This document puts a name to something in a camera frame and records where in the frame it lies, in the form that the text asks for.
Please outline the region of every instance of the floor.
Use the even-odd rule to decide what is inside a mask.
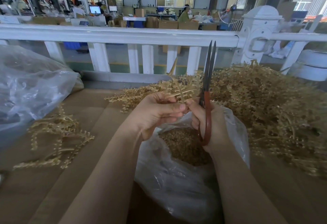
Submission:
[[[21,46],[32,50],[38,54],[49,57],[47,48],[42,41],[21,41]],[[140,73],[143,73],[142,67],[142,49],[138,45],[138,58]],[[93,71],[91,56],[89,53],[81,54],[76,50],[66,49],[65,46],[60,44],[64,58],[67,64],[76,71]],[[127,44],[106,44],[108,59],[111,72],[115,73],[129,73],[129,60]],[[215,68],[229,67],[233,57],[234,49],[220,48],[218,50],[218,57],[215,63]],[[187,67],[189,49],[182,48],[178,54],[176,74],[185,74]],[[202,69],[205,64],[207,48],[203,47],[200,54],[199,69]],[[276,63],[281,64],[284,62],[282,59],[276,59],[264,55],[261,59],[262,63]],[[167,63],[167,53],[162,52],[162,46],[154,46],[154,73],[165,74]]]

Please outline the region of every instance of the computer monitor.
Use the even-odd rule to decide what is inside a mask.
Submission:
[[[91,14],[101,14],[99,6],[90,6]]]
[[[117,11],[117,6],[109,6],[109,11]]]

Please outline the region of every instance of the blue bin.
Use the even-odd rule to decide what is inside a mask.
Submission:
[[[87,46],[87,42],[70,42],[64,41],[63,45],[66,49],[69,50],[77,50],[80,49],[82,46]]]

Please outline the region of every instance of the cardboard sheet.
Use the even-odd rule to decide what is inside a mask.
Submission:
[[[104,100],[115,92],[118,91],[84,89],[64,101],[65,112],[73,114],[82,128],[96,137],[67,169],[53,166],[10,171],[15,164],[37,158],[40,153],[53,148],[40,140],[38,152],[31,152],[29,134],[0,151],[0,170],[10,171],[0,187],[1,224],[58,223],[116,129],[127,117],[120,112],[120,103],[109,104]],[[264,158],[251,156],[251,172],[289,224],[327,223],[327,181],[287,167],[270,155]],[[185,222],[173,218],[134,183],[127,223]]]

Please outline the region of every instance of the scissor blade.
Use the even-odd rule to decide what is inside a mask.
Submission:
[[[208,91],[209,91],[209,88],[210,88],[212,71],[214,70],[215,56],[216,56],[216,42],[214,43],[214,48],[212,49],[210,65],[209,65],[209,73],[208,73],[208,80],[207,80],[207,86],[206,86]]]
[[[207,86],[208,75],[209,75],[211,47],[212,47],[212,40],[211,40],[210,45],[209,45],[207,60],[205,62],[205,71],[204,71],[204,78],[203,78],[203,88],[204,88],[204,90],[207,90],[206,86]]]

